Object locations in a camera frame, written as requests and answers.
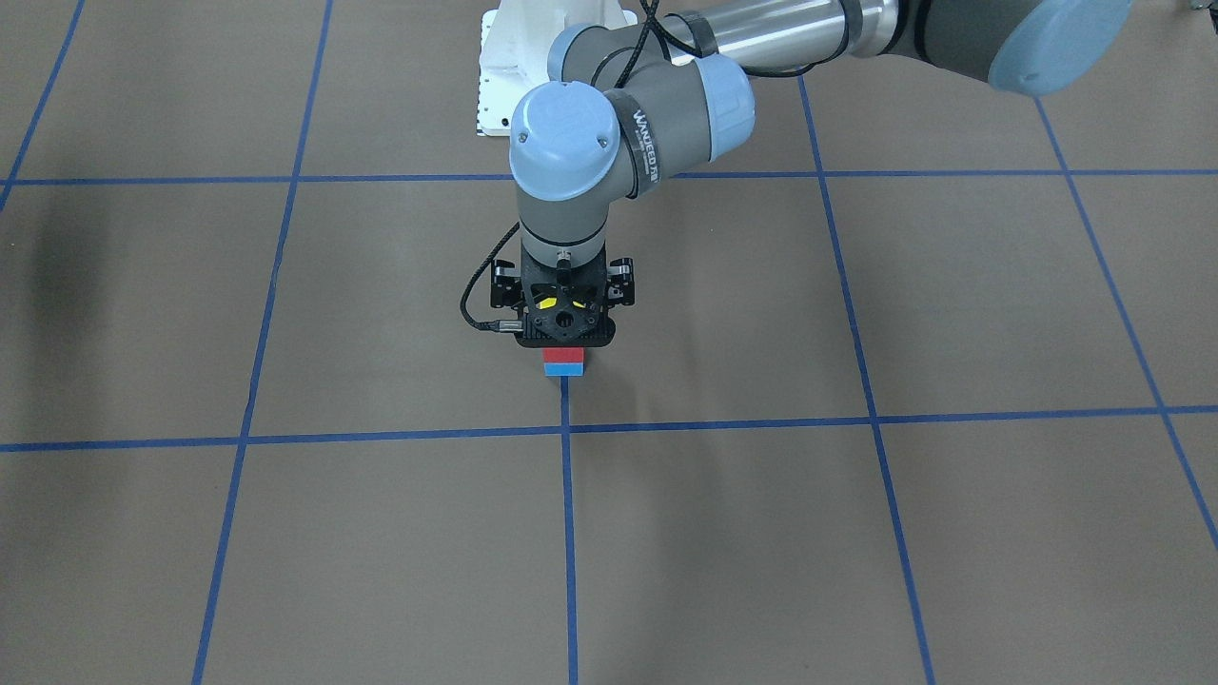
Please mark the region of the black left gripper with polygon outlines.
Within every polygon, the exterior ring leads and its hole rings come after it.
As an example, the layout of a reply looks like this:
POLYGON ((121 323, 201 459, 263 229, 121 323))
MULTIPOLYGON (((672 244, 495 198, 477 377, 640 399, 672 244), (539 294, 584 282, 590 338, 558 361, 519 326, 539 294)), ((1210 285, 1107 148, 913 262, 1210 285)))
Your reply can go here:
POLYGON ((561 271, 521 254, 523 332, 525 349, 600 349, 618 329, 608 316, 608 262, 600 250, 592 261, 561 271))

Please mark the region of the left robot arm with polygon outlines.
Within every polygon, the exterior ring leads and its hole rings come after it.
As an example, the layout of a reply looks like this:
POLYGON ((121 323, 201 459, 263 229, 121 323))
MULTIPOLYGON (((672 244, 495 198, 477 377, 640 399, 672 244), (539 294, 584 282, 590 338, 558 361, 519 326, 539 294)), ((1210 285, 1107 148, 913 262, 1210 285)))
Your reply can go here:
POLYGON ((609 313, 635 303, 635 264, 605 252, 610 205, 709 165, 756 128, 756 79, 836 59, 903 56, 1040 98, 1110 50, 1130 1, 731 1, 639 26, 572 26, 547 78, 516 104, 509 165, 521 258, 491 254, 490 303, 508 321, 473 328, 523 347, 604 347, 609 313))

